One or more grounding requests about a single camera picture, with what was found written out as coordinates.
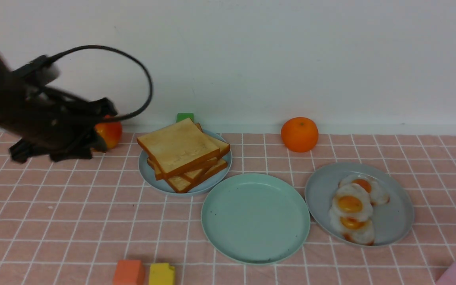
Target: black cable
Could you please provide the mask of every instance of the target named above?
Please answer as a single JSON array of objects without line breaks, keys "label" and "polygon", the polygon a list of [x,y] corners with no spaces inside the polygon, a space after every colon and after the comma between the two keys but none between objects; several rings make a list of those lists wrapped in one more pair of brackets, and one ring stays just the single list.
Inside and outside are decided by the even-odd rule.
[{"label": "black cable", "polygon": [[127,120],[127,119],[131,119],[133,117],[136,117],[137,115],[140,115],[141,112],[143,112],[150,105],[150,102],[152,100],[152,94],[154,92],[154,85],[152,84],[152,78],[150,77],[150,73],[147,70],[147,67],[145,67],[145,65],[143,65],[138,59],[134,58],[133,56],[131,56],[131,55],[129,55],[129,54],[127,54],[127,53],[125,53],[125,52],[123,52],[121,50],[114,49],[113,47],[105,47],[105,46],[99,46],[99,45],[88,45],[88,46],[74,47],[74,48],[72,48],[70,50],[67,50],[67,51],[61,52],[59,54],[53,55],[53,56],[48,58],[47,63],[49,65],[51,65],[52,63],[56,62],[57,60],[60,60],[63,56],[67,56],[68,54],[71,54],[71,53],[74,53],[74,52],[77,52],[77,51],[81,51],[81,50],[92,50],[92,49],[95,49],[95,50],[106,50],[106,51],[115,52],[117,54],[125,56],[126,58],[129,58],[134,63],[139,65],[143,69],[143,72],[145,73],[145,76],[147,77],[147,81],[149,82],[149,95],[148,95],[147,100],[145,101],[145,103],[140,108],[138,108],[134,112],[130,112],[130,113],[122,115],[122,116],[115,116],[115,117],[100,119],[98,117],[92,117],[92,116],[68,115],[67,116],[68,120],[82,121],[82,123],[92,122],[92,123],[95,123],[95,124],[97,124],[97,123],[113,123],[113,122],[119,122],[119,121],[124,121],[124,120]]}]

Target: fried egg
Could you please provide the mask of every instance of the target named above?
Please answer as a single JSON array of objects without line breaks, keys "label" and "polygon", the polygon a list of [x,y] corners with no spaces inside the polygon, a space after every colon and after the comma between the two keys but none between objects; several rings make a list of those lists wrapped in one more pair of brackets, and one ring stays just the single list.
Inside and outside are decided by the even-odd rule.
[{"label": "fried egg", "polygon": [[333,229],[340,233],[345,240],[359,245],[374,244],[375,232],[371,219],[358,222],[351,218],[339,217],[333,207],[328,211],[328,215]]},{"label": "fried egg", "polygon": [[358,174],[349,175],[339,182],[339,187],[348,184],[358,184],[365,189],[369,193],[370,203],[373,206],[384,205],[390,201],[387,190],[372,177]]},{"label": "fried egg", "polygon": [[363,222],[372,216],[369,193],[358,184],[347,184],[337,189],[331,209],[338,217]]}]

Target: gray plate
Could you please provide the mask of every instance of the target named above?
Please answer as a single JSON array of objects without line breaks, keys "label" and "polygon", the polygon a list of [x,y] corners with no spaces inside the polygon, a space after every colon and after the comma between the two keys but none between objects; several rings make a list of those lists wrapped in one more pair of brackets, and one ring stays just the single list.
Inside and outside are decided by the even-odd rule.
[{"label": "gray plate", "polygon": [[374,177],[389,193],[388,204],[374,207],[372,222],[375,241],[370,247],[390,245],[404,238],[414,222],[414,208],[409,195],[395,179],[365,164],[330,164],[323,166],[309,178],[306,185],[306,203],[316,222],[332,236],[351,245],[358,245],[345,240],[337,233],[331,226],[328,216],[339,181],[351,174]]},{"label": "gray plate", "polygon": [[221,253],[240,263],[277,263],[306,241],[311,218],[290,184],[258,173],[219,183],[201,208],[201,225]]},{"label": "gray plate", "polygon": [[[226,142],[220,135],[213,133],[208,130],[203,130],[203,132],[206,135],[210,135],[211,137],[214,137],[216,139],[219,139],[221,141]],[[176,193],[172,187],[170,187],[166,181],[164,180],[159,180],[156,181],[156,176],[154,175],[154,170],[147,164],[147,153],[145,151],[142,151],[140,153],[140,157],[138,158],[138,170],[140,171],[140,174],[143,177],[143,180],[145,182],[149,183],[151,186],[156,188],[158,191],[163,192],[168,195],[173,195],[173,196],[181,196],[181,197],[190,197],[190,196],[195,196],[199,194],[203,194],[211,190],[216,184],[221,182],[223,178],[228,174],[228,171],[230,170],[230,167],[232,166],[232,151],[225,156],[223,156],[223,159],[228,162],[228,167],[221,170],[219,173],[214,175],[213,177],[210,177],[209,179],[205,180],[203,183],[200,185],[196,186],[195,188],[191,189],[188,191],[188,193]]]}]

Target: plate rim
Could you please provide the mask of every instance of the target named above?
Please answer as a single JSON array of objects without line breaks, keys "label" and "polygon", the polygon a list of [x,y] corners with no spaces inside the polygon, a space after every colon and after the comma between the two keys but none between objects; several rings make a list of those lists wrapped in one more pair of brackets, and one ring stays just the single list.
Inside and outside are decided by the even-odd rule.
[{"label": "plate rim", "polygon": [[[328,167],[333,167],[334,165],[347,165],[347,166],[354,166],[354,165],[362,165],[364,167],[368,167],[368,168],[371,168],[372,170],[376,171],[377,173],[379,173],[380,175],[383,175],[383,176],[386,176],[387,178],[393,180],[399,187],[400,189],[402,190],[402,192],[405,194],[405,197],[409,200],[410,204],[411,204],[411,208],[412,208],[412,212],[411,212],[411,224],[409,225],[409,227],[406,229],[406,232],[404,235],[402,235],[400,238],[398,238],[397,240],[393,241],[393,242],[390,242],[390,243],[385,243],[383,245],[360,245],[358,243],[355,243],[355,242],[351,242],[351,241],[348,241],[348,240],[345,240],[345,239],[342,239],[340,237],[338,237],[337,235],[335,235],[334,233],[330,232],[328,229],[326,229],[320,222],[318,222],[318,220],[315,218],[314,214],[312,213],[311,211],[311,207],[312,206],[309,206],[309,203],[307,202],[308,199],[307,199],[307,196],[308,196],[308,193],[310,192],[310,190],[308,191],[308,189],[310,188],[309,187],[309,184],[311,182],[311,179],[313,178],[314,175],[316,175],[316,173],[318,173],[318,171],[324,169],[324,168],[328,168]],[[325,231],[328,235],[332,236],[333,238],[336,238],[348,245],[353,245],[353,246],[357,246],[357,247],[367,247],[367,248],[370,248],[370,249],[374,249],[374,248],[377,248],[377,247],[388,247],[389,245],[394,245],[395,243],[398,243],[400,242],[401,240],[403,240],[403,238],[407,237],[407,235],[410,233],[411,229],[412,229],[412,226],[414,224],[414,221],[415,221],[415,218],[416,218],[416,215],[414,213],[414,205],[413,205],[413,202],[411,200],[411,196],[409,196],[409,193],[407,193],[407,191],[402,187],[402,185],[400,185],[400,183],[395,180],[395,178],[391,177],[390,175],[388,175],[388,173],[385,173],[384,171],[381,171],[373,166],[370,166],[368,164],[364,164],[364,163],[355,163],[355,162],[334,162],[334,163],[331,163],[331,164],[327,164],[327,165],[324,165],[322,167],[320,167],[318,170],[316,170],[315,172],[313,172],[311,174],[311,176],[307,179],[307,183],[306,183],[306,189],[304,190],[304,197],[305,197],[305,200],[306,200],[306,204],[307,204],[307,208],[309,209],[309,213],[311,213],[311,216],[314,218],[314,221],[316,222],[317,225],[319,225],[321,227],[321,229],[323,231]]]},{"label": "plate rim", "polygon": [[[214,245],[214,243],[211,241],[211,239],[209,238],[209,235],[207,234],[207,232],[205,231],[205,224],[204,224],[204,209],[205,209],[205,205],[207,204],[207,199],[209,198],[209,196],[211,196],[211,193],[215,193],[216,191],[216,188],[217,189],[220,189],[220,185],[222,184],[227,184],[227,183],[230,183],[230,180],[233,180],[233,178],[235,177],[240,177],[240,176],[243,176],[243,177],[251,177],[251,176],[258,176],[258,177],[266,177],[266,179],[272,179],[272,180],[278,180],[278,181],[281,181],[283,183],[285,183],[286,185],[288,185],[288,187],[286,187],[286,189],[288,189],[287,191],[290,191],[290,190],[293,190],[293,192],[299,196],[299,198],[302,200],[302,205],[305,206],[305,209],[307,210],[307,214],[303,213],[304,216],[307,216],[307,219],[309,220],[309,222],[307,223],[307,229],[306,229],[306,234],[304,234],[304,237],[302,239],[302,241],[300,242],[300,246],[293,252],[291,252],[289,255],[283,257],[283,258],[280,258],[279,260],[275,260],[275,261],[272,261],[272,262],[267,262],[267,263],[251,263],[251,262],[245,262],[245,261],[241,261],[241,260],[238,260],[236,258],[233,258],[232,256],[229,256],[227,254],[225,254],[223,251],[221,251],[216,245]],[[244,264],[244,265],[252,265],[252,266],[265,266],[265,265],[271,265],[271,264],[277,264],[277,263],[280,263],[290,257],[292,257],[294,254],[296,254],[302,247],[304,247],[304,244],[305,242],[307,241],[307,238],[309,237],[309,235],[311,234],[311,214],[309,212],[309,208],[307,207],[307,203],[306,201],[304,200],[304,197],[302,197],[302,195],[300,195],[300,193],[298,193],[298,191],[293,188],[293,186],[291,186],[290,184],[288,184],[286,181],[284,180],[281,180],[277,177],[273,177],[271,175],[266,175],[266,174],[263,174],[263,173],[242,173],[242,174],[239,174],[239,175],[235,175],[235,176],[232,176],[232,177],[229,177],[223,181],[221,181],[220,183],[216,184],[216,186],[214,186],[211,191],[208,193],[207,197],[205,197],[205,200],[203,201],[202,205],[201,205],[201,211],[200,211],[200,223],[201,223],[201,229],[203,230],[203,233],[205,234],[207,240],[210,242],[210,244],[217,250],[219,251],[223,256],[229,258],[230,260],[234,260],[240,264]]]},{"label": "plate rim", "polygon": [[[207,129],[203,129],[203,132],[206,134],[206,135],[209,135],[211,137],[214,137],[215,139],[219,139],[221,141],[224,141],[225,143],[228,144],[228,142],[223,138],[221,137],[220,135],[218,135],[217,133],[215,132],[212,132],[212,131],[209,131]],[[140,176],[142,177],[143,181],[144,181],[144,185],[145,183],[147,183],[148,185],[152,186],[154,189],[158,190],[159,192],[165,194],[165,195],[170,195],[170,196],[177,196],[177,197],[192,197],[192,196],[197,196],[197,195],[201,195],[201,194],[204,194],[204,193],[207,193],[209,192],[210,190],[212,190],[217,184],[219,184],[220,182],[223,181],[223,179],[228,175],[228,173],[230,172],[230,169],[232,167],[232,162],[233,162],[233,153],[232,153],[232,148],[231,148],[231,144],[230,144],[230,151],[225,154],[223,157],[226,157],[226,155],[230,155],[230,159],[229,161],[226,161],[228,162],[228,166],[227,168],[221,170],[219,173],[223,172],[224,171],[224,175],[222,177],[219,178],[219,180],[217,182],[215,182],[215,184],[213,186],[209,186],[205,189],[202,189],[202,190],[199,190],[199,191],[195,191],[195,192],[192,192],[193,189],[195,189],[197,186],[195,186],[194,188],[192,188],[191,190],[189,190],[187,193],[176,193],[176,192],[168,192],[168,191],[164,191],[163,189],[160,189],[154,185],[152,185],[150,182],[148,182],[147,180],[145,180],[145,177],[143,175],[143,170],[141,169],[141,164],[140,164],[140,161],[142,159],[143,156],[146,156],[147,153],[145,153],[145,151],[142,150],[142,152],[140,152],[140,155],[138,156],[138,172],[140,173]]]}]

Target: orange block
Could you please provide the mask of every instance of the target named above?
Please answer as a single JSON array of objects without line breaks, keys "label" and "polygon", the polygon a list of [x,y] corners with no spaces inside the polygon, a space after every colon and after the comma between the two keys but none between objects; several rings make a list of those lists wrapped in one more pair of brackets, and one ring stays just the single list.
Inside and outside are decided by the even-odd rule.
[{"label": "orange block", "polygon": [[114,285],[143,285],[145,268],[139,260],[120,260],[117,263]]}]

